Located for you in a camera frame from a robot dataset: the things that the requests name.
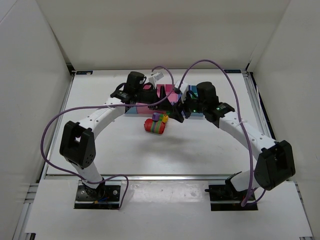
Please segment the yellow striped lego block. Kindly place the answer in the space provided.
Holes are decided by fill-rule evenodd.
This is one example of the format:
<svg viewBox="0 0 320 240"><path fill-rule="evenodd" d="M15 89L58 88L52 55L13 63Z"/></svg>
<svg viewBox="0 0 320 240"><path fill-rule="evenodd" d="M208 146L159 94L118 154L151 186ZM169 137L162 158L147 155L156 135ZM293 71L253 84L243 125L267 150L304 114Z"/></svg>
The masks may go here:
<svg viewBox="0 0 320 240"><path fill-rule="evenodd" d="M169 116L167 114L163 114L162 115L162 118L161 118L161 121L165 124L167 123L169 120Z"/></svg>

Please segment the small purple lego block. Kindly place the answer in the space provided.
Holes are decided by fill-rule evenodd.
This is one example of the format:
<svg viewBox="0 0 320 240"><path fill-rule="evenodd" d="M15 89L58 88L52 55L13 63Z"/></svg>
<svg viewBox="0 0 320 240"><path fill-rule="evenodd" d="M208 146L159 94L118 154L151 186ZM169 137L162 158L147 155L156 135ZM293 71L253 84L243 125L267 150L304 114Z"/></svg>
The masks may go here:
<svg viewBox="0 0 320 240"><path fill-rule="evenodd" d="M155 121L155 122L158 122L160 120L160 117L161 117L161 114L158 113L158 112L154 112L152 114L152 120Z"/></svg>

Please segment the red striped lego block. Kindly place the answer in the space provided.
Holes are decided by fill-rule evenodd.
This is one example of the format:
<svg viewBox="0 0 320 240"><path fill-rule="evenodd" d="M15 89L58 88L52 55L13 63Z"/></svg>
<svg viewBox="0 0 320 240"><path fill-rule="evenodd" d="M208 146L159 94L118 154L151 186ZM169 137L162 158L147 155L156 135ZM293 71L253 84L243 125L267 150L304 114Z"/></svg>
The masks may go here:
<svg viewBox="0 0 320 240"><path fill-rule="evenodd" d="M166 124L160 120L155 121L151 118L148 118L144 122L143 126L146 132L162 135L165 131Z"/></svg>

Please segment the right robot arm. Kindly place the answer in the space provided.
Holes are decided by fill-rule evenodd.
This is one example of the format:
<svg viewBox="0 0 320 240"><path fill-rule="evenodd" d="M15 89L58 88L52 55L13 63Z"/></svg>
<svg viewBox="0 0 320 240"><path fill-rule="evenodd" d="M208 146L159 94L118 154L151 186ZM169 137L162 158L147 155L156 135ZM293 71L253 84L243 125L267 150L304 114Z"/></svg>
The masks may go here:
<svg viewBox="0 0 320 240"><path fill-rule="evenodd" d="M235 198L251 189L270 191L296 174L291 144L264 135L239 117L231 105L219 101L211 82L197 84L196 92L190 91L186 83L177 83L173 91L180 96L173 106L175 115L184 114L189 118L192 113L203 114L208 122L241 143L249 151L249 156L256 160L249 170L235 173L225 180L224 194Z"/></svg>

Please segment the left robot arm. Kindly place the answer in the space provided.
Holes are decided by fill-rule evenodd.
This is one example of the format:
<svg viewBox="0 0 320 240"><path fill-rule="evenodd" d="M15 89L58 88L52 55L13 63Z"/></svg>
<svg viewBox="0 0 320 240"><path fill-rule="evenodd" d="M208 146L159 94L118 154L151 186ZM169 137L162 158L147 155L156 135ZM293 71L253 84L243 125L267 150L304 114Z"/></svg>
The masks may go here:
<svg viewBox="0 0 320 240"><path fill-rule="evenodd" d="M130 72L126 82L118 85L101 107L77 122L68 121L64 125L59 153L75 168L87 188L96 190L103 183L94 164L95 140L111 122L133 107L171 106L170 93L146 80L144 74Z"/></svg>

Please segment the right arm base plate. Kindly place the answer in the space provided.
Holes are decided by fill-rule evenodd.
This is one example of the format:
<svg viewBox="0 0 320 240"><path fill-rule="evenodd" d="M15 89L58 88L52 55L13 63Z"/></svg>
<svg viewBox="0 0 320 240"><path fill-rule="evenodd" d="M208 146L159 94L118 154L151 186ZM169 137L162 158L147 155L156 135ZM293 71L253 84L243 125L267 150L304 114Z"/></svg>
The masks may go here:
<svg viewBox="0 0 320 240"><path fill-rule="evenodd" d="M210 210L212 212L258 210L254 194L249 198L245 206L241 206L241 202L247 195L246 190L233 194L231 190L227 190L225 184L211 184L204 191L209 194Z"/></svg>

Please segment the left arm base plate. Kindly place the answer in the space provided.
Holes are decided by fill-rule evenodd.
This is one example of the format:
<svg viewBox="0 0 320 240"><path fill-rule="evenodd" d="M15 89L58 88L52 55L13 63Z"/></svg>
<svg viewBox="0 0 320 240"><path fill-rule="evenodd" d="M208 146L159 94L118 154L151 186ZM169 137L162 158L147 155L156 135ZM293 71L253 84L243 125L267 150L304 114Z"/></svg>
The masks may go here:
<svg viewBox="0 0 320 240"><path fill-rule="evenodd" d="M78 210L118 210L120 208L121 185L112 183L98 187L98 194L78 182L74 209Z"/></svg>

